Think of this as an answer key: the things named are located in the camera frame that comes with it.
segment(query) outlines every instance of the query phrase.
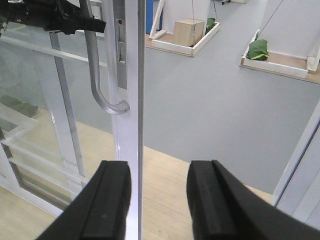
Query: wooden box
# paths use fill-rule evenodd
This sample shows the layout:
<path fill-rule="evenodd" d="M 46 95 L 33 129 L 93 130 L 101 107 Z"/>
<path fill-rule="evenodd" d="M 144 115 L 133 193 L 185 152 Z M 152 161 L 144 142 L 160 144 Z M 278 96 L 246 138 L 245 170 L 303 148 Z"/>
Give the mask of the wooden box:
<path fill-rule="evenodd" d="M 175 21 L 173 44 L 190 47 L 202 38 L 205 22 L 190 18 Z"/>

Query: silver door handle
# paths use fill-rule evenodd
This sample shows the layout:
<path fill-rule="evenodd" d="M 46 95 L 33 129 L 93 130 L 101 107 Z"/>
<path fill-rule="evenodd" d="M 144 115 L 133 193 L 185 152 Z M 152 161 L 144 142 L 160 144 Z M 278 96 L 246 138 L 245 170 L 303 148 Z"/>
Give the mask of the silver door handle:
<path fill-rule="evenodd" d="M 92 17 L 90 0 L 79 0 L 81 12 L 84 16 Z M 130 106 L 126 101 L 121 101 L 118 104 L 109 103 L 101 92 L 100 88 L 100 66 L 99 66 L 99 51 L 97 44 L 97 36 L 93 31 L 84 31 L 86 49 L 88 53 L 89 71 L 91 92 L 95 101 L 107 113 L 112 115 L 121 115 L 130 110 Z"/>

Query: black rubber pad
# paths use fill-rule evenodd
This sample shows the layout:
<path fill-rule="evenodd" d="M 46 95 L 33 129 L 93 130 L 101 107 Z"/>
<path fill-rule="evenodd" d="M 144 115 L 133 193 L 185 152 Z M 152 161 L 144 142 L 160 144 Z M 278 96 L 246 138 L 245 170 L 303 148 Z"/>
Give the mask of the black rubber pad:
<path fill-rule="evenodd" d="M 320 240 L 320 232 L 252 193 L 218 161 L 192 161 L 187 197 L 195 240 Z"/>
<path fill-rule="evenodd" d="M 124 240 L 131 199 L 125 161 L 102 161 L 76 199 L 37 240 Z"/>

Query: light wood floor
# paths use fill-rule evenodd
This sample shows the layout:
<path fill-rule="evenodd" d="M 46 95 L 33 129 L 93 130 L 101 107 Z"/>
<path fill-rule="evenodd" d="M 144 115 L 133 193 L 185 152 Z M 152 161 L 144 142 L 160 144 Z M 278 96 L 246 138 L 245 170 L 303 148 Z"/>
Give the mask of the light wood floor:
<path fill-rule="evenodd" d="M 114 159 L 113 137 L 77 124 L 88 177 L 101 160 Z M 189 164 L 144 147 L 143 239 L 192 240 L 192 222 L 186 197 Z M 270 194 L 250 188 L 268 201 Z M 0 187 L 0 240 L 34 240 L 55 219 L 24 199 Z"/>

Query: black robotic arm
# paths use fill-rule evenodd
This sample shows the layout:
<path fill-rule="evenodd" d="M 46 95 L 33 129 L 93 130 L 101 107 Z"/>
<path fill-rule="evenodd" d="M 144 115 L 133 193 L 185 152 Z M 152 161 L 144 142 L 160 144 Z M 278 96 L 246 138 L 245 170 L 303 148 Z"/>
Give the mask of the black robotic arm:
<path fill-rule="evenodd" d="M 0 0 L 0 36 L 8 22 L 66 35 L 76 30 L 103 33 L 106 27 L 102 20 L 83 16 L 81 9 L 67 0 Z"/>

